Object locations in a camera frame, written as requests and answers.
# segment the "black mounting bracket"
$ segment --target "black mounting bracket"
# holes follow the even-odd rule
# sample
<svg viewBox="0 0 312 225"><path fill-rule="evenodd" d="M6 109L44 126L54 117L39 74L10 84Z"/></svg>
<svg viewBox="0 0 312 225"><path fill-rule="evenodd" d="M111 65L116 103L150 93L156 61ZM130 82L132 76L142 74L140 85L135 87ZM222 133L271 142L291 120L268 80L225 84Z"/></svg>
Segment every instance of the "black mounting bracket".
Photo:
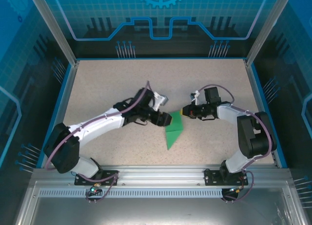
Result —
<svg viewBox="0 0 312 225"><path fill-rule="evenodd" d="M223 188L222 189L222 196L226 201L235 201L238 198L239 192L236 192L235 190L232 191L231 189L229 190L228 188Z"/></svg>
<svg viewBox="0 0 312 225"><path fill-rule="evenodd" d="M224 180L220 170L206 169L204 177L206 186L241 186L243 183L248 185L247 175L242 172L233 173L230 179Z"/></svg>
<svg viewBox="0 0 312 225"><path fill-rule="evenodd" d="M107 178L107 177L109 177L109 176L111 176L111 175L113 175L113 174L116 174L116 173L118 173L117 170L103 170L103 171L102 171L102 179ZM112 184L113 180L114 180L114 178L111 178L111 179L109 179L109 180L103 181L103 182L101 182L101 186L110 186L110 185ZM117 180L118 180L118 179L115 180L115 183L113 184L113 186L116 186L116 185L117 185ZM89 181L83 179L83 178L82 178L81 176L79 176L78 174L76 174L74 184L75 184L76 186L92 186L92 185L94 185L95 183L89 182Z"/></svg>

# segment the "silver metal plate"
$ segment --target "silver metal plate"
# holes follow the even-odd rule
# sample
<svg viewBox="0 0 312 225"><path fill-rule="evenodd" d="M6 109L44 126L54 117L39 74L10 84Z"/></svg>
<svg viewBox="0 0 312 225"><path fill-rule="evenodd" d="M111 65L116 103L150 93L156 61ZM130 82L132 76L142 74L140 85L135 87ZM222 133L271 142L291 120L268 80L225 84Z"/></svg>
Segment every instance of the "silver metal plate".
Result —
<svg viewBox="0 0 312 225"><path fill-rule="evenodd" d="M103 192L92 198L102 197ZM43 188L39 197L84 198L86 188ZM218 188L114 188L109 191L108 198L221 198L222 189Z"/></svg>

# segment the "speckled tabletop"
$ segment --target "speckled tabletop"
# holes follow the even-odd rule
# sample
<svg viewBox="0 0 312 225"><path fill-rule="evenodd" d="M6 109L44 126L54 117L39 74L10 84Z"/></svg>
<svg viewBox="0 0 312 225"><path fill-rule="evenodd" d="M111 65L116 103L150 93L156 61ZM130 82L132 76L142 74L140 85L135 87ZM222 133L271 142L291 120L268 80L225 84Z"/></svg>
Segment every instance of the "speckled tabletop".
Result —
<svg viewBox="0 0 312 225"><path fill-rule="evenodd" d="M235 105L257 111L241 59L141 59L81 61L64 123L72 125L104 113L117 102L134 96L146 81L168 96L164 112L189 104L190 93L215 83L235 96ZM223 101L230 101L219 90ZM103 165L220 164L238 150L237 127L223 121L182 118L184 131L167 150L165 129L149 123L112 130L80 149ZM271 155L257 163L273 163Z"/></svg>

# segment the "green object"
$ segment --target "green object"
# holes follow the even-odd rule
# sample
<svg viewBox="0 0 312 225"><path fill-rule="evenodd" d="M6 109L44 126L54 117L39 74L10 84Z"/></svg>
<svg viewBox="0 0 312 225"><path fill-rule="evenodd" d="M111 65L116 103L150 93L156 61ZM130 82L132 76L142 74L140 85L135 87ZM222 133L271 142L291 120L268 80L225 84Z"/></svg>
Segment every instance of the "green object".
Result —
<svg viewBox="0 0 312 225"><path fill-rule="evenodd" d="M166 127L167 149L169 150L183 131L183 124L180 111L170 113L171 124Z"/></svg>

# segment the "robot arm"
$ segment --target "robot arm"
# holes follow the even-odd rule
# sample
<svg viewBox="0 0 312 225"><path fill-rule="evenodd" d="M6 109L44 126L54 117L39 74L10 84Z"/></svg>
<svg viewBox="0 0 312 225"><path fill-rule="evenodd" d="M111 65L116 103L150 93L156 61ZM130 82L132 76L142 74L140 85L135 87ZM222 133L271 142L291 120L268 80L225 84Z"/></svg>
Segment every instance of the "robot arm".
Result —
<svg viewBox="0 0 312 225"><path fill-rule="evenodd" d="M132 109L126 111L127 108L139 99L143 91L144 88L140 89L134 98L118 102L108 111L92 120L69 127L63 123L57 124L43 149L48 157L66 136L80 128L53 156L52 163L58 172L66 173L68 171L74 171L88 178L95 180L101 179L102 170L100 165L93 159L86 159L80 156L80 147L83 147L89 141L110 130L121 128L129 123L136 122L138 119L141 121L150 121L161 127L169 125L172 119L171 116L159 111L159 107L164 106L168 98L148 89L142 99Z"/></svg>
<svg viewBox="0 0 312 225"><path fill-rule="evenodd" d="M254 162L268 152L269 141L263 127L256 119L246 114L245 110L232 106L230 102L222 102L217 87L205 89L206 104L198 105L196 91L191 94L192 103L185 106L182 115L192 119L203 121L216 118L226 120L237 126L239 150L229 159L221 164L220 173L226 179L237 172L241 172L245 166ZM272 140L272 151L276 149L276 139L272 127L265 112L258 112L255 115L264 123L269 131Z"/></svg>

